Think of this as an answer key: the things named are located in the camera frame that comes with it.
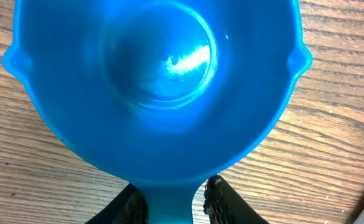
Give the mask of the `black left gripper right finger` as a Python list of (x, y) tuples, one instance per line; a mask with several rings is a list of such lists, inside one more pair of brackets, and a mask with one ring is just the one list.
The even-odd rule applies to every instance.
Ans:
[(269, 224), (220, 175), (207, 180), (204, 197), (203, 211), (211, 224)]

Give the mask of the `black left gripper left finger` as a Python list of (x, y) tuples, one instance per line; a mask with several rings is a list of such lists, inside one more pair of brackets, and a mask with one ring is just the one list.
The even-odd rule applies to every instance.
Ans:
[(101, 212), (85, 224), (147, 224), (148, 207), (142, 193), (128, 184)]

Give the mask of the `blue plastic scoop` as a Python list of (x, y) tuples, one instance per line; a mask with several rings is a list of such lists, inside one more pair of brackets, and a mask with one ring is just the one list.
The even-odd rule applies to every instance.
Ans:
[(17, 0), (4, 68), (47, 126), (191, 223), (199, 186), (274, 128), (312, 56), (299, 3)]

